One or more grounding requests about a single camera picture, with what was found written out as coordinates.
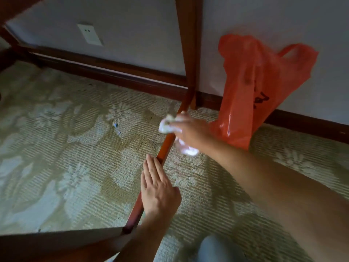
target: right hand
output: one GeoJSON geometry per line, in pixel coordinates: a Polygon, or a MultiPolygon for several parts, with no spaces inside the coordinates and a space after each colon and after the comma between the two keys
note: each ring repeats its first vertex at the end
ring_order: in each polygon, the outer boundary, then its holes
{"type": "Polygon", "coordinates": [[[184,118],[184,121],[173,122],[170,125],[182,130],[182,132],[175,132],[175,134],[185,144],[201,150],[203,144],[214,139],[205,120],[191,118],[188,113],[181,113],[178,116],[184,118]]]}

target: patterned carpet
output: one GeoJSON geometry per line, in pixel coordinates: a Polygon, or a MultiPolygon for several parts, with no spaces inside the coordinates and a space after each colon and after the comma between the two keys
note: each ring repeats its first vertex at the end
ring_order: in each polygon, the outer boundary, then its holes
{"type": "MultiPolygon", "coordinates": [[[[145,154],[165,138],[159,122],[180,103],[24,62],[0,73],[0,92],[0,234],[123,226],[145,154]]],[[[266,125],[250,151],[349,199],[348,145],[266,125]]],[[[311,261],[210,158],[172,149],[164,168],[182,203],[155,261],[191,261],[211,233],[251,261],[311,261]]]]}

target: carpet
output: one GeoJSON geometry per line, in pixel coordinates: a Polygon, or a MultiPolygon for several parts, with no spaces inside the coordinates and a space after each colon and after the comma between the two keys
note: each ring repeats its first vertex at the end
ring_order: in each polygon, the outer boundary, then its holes
{"type": "MultiPolygon", "coordinates": [[[[145,155],[165,138],[160,120],[180,102],[19,61],[0,73],[0,92],[0,234],[123,226],[145,155]]],[[[349,199],[348,145],[264,125],[250,151],[349,199]]],[[[191,261],[212,233],[251,261],[311,261],[212,159],[172,148],[164,169],[182,203],[155,261],[191,261]]]]}

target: outlet cover plate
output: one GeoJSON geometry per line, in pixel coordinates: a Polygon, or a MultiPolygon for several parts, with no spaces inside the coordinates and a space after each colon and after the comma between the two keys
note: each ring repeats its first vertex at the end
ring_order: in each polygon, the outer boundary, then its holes
{"type": "Polygon", "coordinates": [[[103,46],[92,25],[77,24],[77,26],[88,44],[103,46]]]}

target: hand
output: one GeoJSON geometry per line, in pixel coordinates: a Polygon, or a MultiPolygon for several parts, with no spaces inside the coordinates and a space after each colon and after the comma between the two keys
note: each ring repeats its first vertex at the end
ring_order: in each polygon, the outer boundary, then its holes
{"type": "Polygon", "coordinates": [[[179,188],[172,187],[161,164],[150,154],[143,163],[141,191],[146,216],[171,221],[182,200],[179,188]]]}
{"type": "Polygon", "coordinates": [[[173,122],[170,125],[182,130],[182,132],[175,132],[175,134],[185,144],[202,150],[203,144],[214,139],[205,120],[191,118],[188,113],[181,113],[178,116],[182,117],[184,121],[173,122]]]}

